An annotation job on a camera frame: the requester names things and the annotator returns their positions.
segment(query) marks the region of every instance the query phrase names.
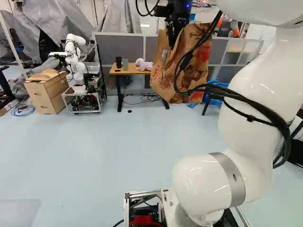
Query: orange object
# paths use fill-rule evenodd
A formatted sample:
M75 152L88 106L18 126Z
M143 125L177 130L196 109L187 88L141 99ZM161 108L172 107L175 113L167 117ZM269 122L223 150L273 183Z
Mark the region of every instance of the orange object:
M238 37L239 33L240 33L239 29L236 28L236 29L233 31L232 36L233 36L233 37Z
M221 27L222 23L223 23L223 20L222 20L222 18L221 18L221 19L219 20L218 24L217 24L217 27Z

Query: light blue floor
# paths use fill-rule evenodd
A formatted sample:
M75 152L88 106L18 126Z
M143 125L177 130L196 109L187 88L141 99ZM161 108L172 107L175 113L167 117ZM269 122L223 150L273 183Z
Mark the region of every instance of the light blue floor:
M116 107L111 96L102 114L0 117L0 200L40 200L33 227L111 227L123 218L124 192L171 186L179 159L226 147L217 107L206 116L201 105ZM302 192L303 170L287 163L267 195L242 208L253 227L300 227Z

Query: pink stuffed toy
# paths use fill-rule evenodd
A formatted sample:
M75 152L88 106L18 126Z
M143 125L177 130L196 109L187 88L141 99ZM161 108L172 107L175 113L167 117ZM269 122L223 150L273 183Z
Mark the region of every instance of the pink stuffed toy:
M135 62L136 69L143 72L145 70L152 70L152 62L145 62L143 58L139 58Z

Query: white tube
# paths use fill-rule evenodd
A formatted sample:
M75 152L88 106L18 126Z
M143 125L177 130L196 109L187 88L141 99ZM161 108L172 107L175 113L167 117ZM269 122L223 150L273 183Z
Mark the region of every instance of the white tube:
M3 31L5 33L5 36L8 39L11 51L13 52L13 54L14 54L14 56L16 58L16 61L17 61L18 65L19 65L19 67L20 67L21 73L24 75L25 78L27 78L27 73L25 72L25 70L23 68L22 62L21 62L21 60L20 60L20 58L19 58L19 56L17 54L17 51L16 51L15 46L13 44L13 41L11 40L11 37L9 35L9 31L8 31L6 25L5 25L5 21L4 21L4 18L2 16L1 12L0 12L0 23L1 23L1 26L2 26Z

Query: table top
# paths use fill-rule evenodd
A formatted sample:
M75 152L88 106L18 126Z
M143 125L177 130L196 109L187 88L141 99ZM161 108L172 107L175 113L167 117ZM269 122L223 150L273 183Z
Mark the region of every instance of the table top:
M151 74L151 71L138 71L136 70L136 66L133 62L129 62L128 63L128 71L124 71L123 67L118 69L117 68L117 64L114 63L110 72L110 75L131 75L131 74Z

